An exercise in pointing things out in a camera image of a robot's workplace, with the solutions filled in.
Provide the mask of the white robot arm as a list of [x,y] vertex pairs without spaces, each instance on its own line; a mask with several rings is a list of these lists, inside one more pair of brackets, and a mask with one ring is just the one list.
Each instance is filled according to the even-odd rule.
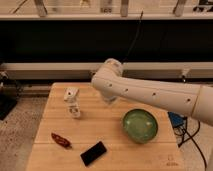
[[213,87],[131,79],[122,73],[122,64],[109,58],[92,77],[91,84],[106,99],[132,99],[213,126]]

